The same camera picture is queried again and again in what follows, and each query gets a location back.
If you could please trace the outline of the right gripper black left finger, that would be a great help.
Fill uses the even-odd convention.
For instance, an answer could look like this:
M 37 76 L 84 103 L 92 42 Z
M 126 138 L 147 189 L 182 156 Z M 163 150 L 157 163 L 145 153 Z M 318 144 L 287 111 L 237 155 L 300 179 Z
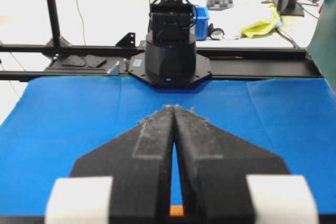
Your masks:
M 174 109 L 145 118 L 55 181 L 47 223 L 159 223 L 169 215 Z

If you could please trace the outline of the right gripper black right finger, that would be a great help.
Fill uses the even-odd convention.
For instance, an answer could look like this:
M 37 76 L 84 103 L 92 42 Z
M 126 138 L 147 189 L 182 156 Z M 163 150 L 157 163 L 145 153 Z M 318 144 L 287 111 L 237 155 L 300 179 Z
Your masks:
M 186 211 L 201 223 L 318 223 L 303 176 L 273 152 L 174 108 Z

